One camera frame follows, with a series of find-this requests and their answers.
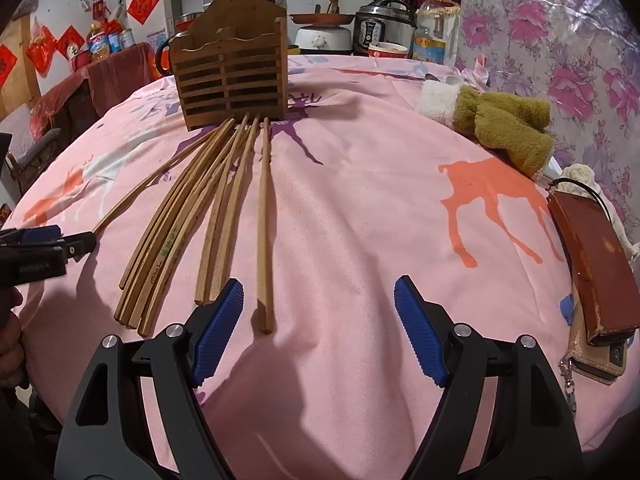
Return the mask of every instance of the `brown leather case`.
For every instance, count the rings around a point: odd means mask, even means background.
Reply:
[[[640,294],[609,219],[595,200],[561,191],[549,195],[548,206],[582,302],[587,341],[626,341],[640,327]]]
[[[625,372],[626,348],[626,342],[600,347],[587,343],[582,303],[574,285],[574,320],[567,349],[572,370],[600,383],[613,384]]]

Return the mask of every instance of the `can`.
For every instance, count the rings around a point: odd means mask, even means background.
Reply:
[[[130,28],[127,28],[120,33],[120,41],[122,42],[123,48],[129,48],[136,44],[136,40],[133,38],[133,32]]]
[[[119,52],[122,50],[120,37],[117,32],[109,35],[109,47],[111,48],[111,52]]]

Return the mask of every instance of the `black wrist strap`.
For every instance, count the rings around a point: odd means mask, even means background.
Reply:
[[[584,183],[582,183],[582,182],[580,182],[578,180],[574,180],[572,178],[561,176],[560,178],[556,178],[555,180],[551,181],[551,184],[549,184],[549,190],[551,190],[552,187],[556,187],[558,184],[562,184],[563,182],[568,182],[569,184],[575,184],[576,186],[582,188],[587,193],[589,193],[591,195],[591,197],[598,204],[600,204],[600,206],[604,210],[604,213],[607,215],[607,218],[609,219],[609,223],[613,224],[613,222],[611,221],[611,215],[609,214],[609,209],[607,209],[607,205],[604,203],[604,200],[602,199],[602,197],[598,193],[596,193],[593,189],[591,189],[591,187],[587,186],[586,184],[584,184]]]

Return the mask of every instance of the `red paper decoration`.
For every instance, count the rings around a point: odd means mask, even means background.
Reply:
[[[159,1],[160,0],[132,0],[127,11],[140,25],[144,25],[146,19],[151,15],[151,12],[156,8]]]
[[[68,59],[66,57],[66,49],[71,43],[75,43],[78,46],[78,49],[84,45],[84,38],[80,36],[80,33],[73,25],[69,25],[67,30],[64,31],[58,40],[58,52],[66,59]]]
[[[4,82],[9,77],[11,70],[14,69],[17,61],[18,58],[14,56],[13,52],[4,45],[0,46],[0,88],[4,86]]]

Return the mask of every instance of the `silver bolt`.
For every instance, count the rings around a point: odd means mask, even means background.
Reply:
[[[453,327],[453,332],[460,337],[469,337],[471,335],[471,328],[464,323],[460,323]]]
[[[108,335],[102,340],[102,346],[104,346],[105,348],[111,348],[112,346],[115,346],[117,342],[118,342],[117,336]]]
[[[176,323],[175,325],[169,325],[165,332],[169,337],[180,337],[182,332],[184,332],[184,327],[181,324]]]
[[[520,338],[520,342],[524,348],[535,348],[536,340],[533,339],[530,335],[524,335]]]

